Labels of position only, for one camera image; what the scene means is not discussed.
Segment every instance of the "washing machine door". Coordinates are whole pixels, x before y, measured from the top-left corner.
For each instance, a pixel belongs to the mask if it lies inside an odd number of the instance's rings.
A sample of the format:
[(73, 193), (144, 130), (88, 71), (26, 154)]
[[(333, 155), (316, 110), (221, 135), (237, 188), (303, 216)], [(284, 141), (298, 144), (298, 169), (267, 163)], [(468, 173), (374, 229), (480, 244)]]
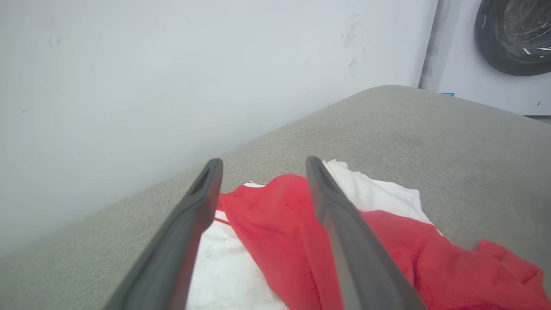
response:
[(501, 72), (551, 71), (551, 0), (482, 0), (475, 34), (484, 59)]

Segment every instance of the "gray sofa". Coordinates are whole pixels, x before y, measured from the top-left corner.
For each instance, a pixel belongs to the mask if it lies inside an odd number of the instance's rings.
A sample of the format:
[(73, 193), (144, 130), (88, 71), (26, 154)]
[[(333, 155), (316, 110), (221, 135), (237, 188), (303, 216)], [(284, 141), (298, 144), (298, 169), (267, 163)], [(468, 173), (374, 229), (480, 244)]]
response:
[[(309, 155), (420, 190), (425, 213), (454, 244), (506, 246), (547, 273), (549, 292), (548, 124), (420, 89), (376, 87), (222, 154), (222, 191), (305, 175)], [(200, 168), (4, 258), (0, 308), (101, 308)]]

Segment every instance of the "white appliance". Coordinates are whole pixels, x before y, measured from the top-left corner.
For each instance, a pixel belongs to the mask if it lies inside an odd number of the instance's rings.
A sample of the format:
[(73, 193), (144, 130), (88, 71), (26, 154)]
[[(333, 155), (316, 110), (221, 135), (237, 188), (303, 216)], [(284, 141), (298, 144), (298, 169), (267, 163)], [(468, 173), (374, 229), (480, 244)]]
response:
[(549, 71), (551, 1), (440, 0), (419, 86), (551, 115)]

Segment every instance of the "red cloth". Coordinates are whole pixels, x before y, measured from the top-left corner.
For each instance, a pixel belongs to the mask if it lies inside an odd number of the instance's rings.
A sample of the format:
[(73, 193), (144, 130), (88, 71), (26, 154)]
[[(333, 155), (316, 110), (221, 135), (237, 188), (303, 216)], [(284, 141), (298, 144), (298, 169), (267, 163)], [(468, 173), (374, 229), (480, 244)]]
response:
[[(220, 194), (237, 236), (289, 309), (342, 309), (327, 232), (307, 180), (282, 175), (264, 188)], [(429, 309), (551, 309), (543, 272), (487, 240), (468, 251), (434, 226), (385, 211), (360, 212)]]

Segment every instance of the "white cloth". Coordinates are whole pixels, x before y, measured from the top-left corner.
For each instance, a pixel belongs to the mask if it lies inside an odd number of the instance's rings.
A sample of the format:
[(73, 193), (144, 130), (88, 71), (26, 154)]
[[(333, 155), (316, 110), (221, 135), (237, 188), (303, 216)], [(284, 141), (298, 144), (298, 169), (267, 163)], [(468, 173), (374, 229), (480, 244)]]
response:
[(358, 210), (383, 210), (433, 224), (421, 209), (418, 190), (407, 189), (393, 182), (372, 180), (361, 172), (350, 171), (345, 162), (337, 162), (336, 159), (323, 161), (323, 164)]
[[(432, 224), (421, 210), (418, 190), (372, 180), (365, 174), (348, 170), (344, 162), (332, 160), (323, 163), (348, 200), (359, 210), (383, 210)], [(244, 186), (261, 188), (265, 184), (250, 181)], [(228, 221), (221, 211), (216, 212), (215, 218)], [(214, 221), (201, 235), (186, 308), (288, 309), (270, 290), (262, 271), (231, 226), (220, 221)]]

